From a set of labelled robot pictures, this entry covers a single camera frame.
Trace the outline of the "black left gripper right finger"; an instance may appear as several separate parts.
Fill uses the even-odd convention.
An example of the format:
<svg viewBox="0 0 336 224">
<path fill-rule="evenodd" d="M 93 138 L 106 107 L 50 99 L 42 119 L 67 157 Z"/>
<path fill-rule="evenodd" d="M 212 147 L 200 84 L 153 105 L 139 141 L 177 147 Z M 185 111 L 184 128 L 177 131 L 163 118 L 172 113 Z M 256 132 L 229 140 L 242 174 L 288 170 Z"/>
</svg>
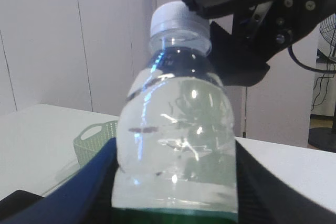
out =
<svg viewBox="0 0 336 224">
<path fill-rule="evenodd" d="M 335 223 L 335 213 L 290 188 L 236 142 L 239 223 Z"/>
</svg>

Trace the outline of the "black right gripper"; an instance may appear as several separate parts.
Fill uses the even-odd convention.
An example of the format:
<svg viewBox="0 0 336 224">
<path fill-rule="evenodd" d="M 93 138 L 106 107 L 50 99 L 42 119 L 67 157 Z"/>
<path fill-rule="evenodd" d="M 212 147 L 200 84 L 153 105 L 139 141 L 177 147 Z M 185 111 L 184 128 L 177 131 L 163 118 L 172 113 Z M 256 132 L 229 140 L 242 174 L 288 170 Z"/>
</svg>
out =
<svg viewBox="0 0 336 224">
<path fill-rule="evenodd" d="M 207 56 L 225 86 L 252 87 L 267 74 L 267 61 L 305 38 L 335 13 L 335 0 L 182 0 L 203 18 L 234 13 L 234 31 L 210 24 Z"/>
</svg>

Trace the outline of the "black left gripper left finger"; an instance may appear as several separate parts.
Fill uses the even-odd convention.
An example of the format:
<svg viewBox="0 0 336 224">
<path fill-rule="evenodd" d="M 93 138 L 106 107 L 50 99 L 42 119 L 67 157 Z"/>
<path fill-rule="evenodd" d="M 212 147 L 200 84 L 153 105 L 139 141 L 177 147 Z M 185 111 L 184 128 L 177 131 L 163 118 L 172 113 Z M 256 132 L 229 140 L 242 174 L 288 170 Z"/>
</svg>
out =
<svg viewBox="0 0 336 224">
<path fill-rule="evenodd" d="M 111 138 L 74 177 L 46 197 L 17 190 L 1 200 L 1 223 L 112 223 L 116 161 Z"/>
</svg>

